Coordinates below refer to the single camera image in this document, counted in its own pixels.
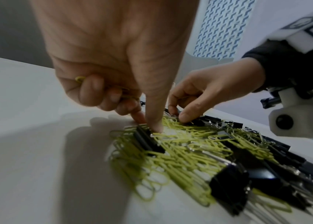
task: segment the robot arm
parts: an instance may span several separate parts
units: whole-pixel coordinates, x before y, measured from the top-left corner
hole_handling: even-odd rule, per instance
[[[267,89],[274,98],[262,100],[269,108],[283,108],[269,116],[270,129],[279,136],[313,138],[313,13],[270,34],[244,55],[265,69]]]

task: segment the blue patterned wallpaper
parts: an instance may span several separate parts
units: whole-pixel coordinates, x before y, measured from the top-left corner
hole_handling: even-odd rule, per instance
[[[233,58],[256,0],[209,0],[196,57]]]

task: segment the gray wall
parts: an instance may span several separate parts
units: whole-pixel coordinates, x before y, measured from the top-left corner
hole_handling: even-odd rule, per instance
[[[28,0],[0,0],[0,58],[52,67]]]

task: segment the table surface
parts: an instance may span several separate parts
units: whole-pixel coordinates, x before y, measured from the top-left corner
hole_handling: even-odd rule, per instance
[[[221,111],[292,146],[313,162],[313,140],[275,137],[269,128]],[[198,205],[174,183],[142,202],[111,170],[109,131],[133,122],[114,112],[70,101],[54,70],[0,58],[0,224],[252,223],[230,217],[219,205]],[[312,215],[282,213],[291,223]]]

